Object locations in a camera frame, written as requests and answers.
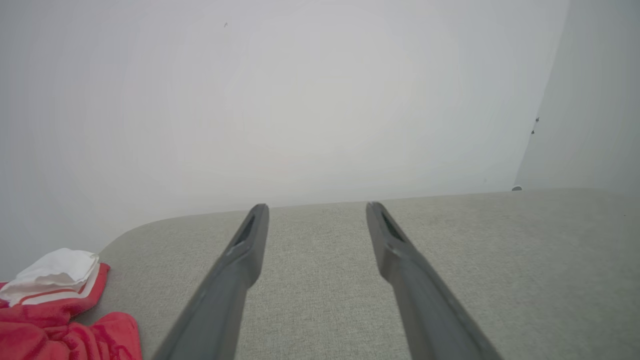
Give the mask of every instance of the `white wall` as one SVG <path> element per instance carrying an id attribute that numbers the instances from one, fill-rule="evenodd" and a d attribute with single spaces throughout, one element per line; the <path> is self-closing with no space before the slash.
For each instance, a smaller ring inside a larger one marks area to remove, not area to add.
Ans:
<path id="1" fill-rule="evenodd" d="M 179 215 L 508 190 L 568 3 L 0 6 L 10 277 Z"/>
<path id="2" fill-rule="evenodd" d="M 516 183 L 640 196 L 640 2 L 572 1 Z"/>

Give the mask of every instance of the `gray fabric upholstery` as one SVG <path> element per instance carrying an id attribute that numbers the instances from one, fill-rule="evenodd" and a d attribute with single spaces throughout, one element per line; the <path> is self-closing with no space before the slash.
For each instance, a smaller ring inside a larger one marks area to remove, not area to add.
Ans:
<path id="1" fill-rule="evenodd" d="M 506 359 L 640 357 L 640 208 L 597 190 L 383 201 Z M 407 359 L 365 203 L 271 209 L 236 359 Z M 245 212 L 162 220 L 101 253 L 92 323 L 135 317 L 150 359 Z"/>

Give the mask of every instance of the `red stripe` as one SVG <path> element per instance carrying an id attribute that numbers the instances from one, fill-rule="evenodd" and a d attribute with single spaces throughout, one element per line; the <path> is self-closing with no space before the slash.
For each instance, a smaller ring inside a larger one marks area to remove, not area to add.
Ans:
<path id="1" fill-rule="evenodd" d="M 49 295 L 49 294 L 57 294 L 57 293 L 65 293 L 65 292 L 72 292 L 72 293 L 78 293 L 80 294 L 83 290 L 84 287 L 86 286 L 86 283 L 84 283 L 82 285 L 82 288 L 80 288 L 80 290 L 75 291 L 73 289 L 58 289 L 58 290 L 51 290 L 51 291 L 47 291 L 45 293 L 39 293 L 39 294 L 34 294 L 34 295 L 29 295 L 27 297 L 23 297 L 22 299 L 20 299 L 20 301 L 18 301 L 18 304 L 22 304 L 23 301 L 29 300 L 29 299 L 33 299 L 35 297 L 40 297 L 42 295 Z"/>

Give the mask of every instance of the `red cloth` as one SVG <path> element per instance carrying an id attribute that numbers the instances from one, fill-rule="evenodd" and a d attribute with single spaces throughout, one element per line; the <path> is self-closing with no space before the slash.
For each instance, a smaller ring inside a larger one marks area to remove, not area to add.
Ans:
<path id="1" fill-rule="evenodd" d="M 98 303 L 108 271 L 109 265 L 100 264 L 85 298 L 13 307 L 0 300 L 0 360 L 142 360 L 131 315 L 110 313 L 91 326 L 69 323 Z"/>

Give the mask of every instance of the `couch cushion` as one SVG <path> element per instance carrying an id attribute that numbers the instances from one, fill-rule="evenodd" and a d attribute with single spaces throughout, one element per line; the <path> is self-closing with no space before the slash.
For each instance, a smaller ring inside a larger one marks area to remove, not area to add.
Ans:
<path id="1" fill-rule="evenodd" d="M 383 201 L 505 359 L 623 359 L 640 352 L 638 199 L 558 189 Z M 272 208 L 262 274 L 236 359 L 408 359 L 378 274 L 365 203 Z M 246 212 L 125 233 L 99 305 L 137 319 L 152 358 Z"/>

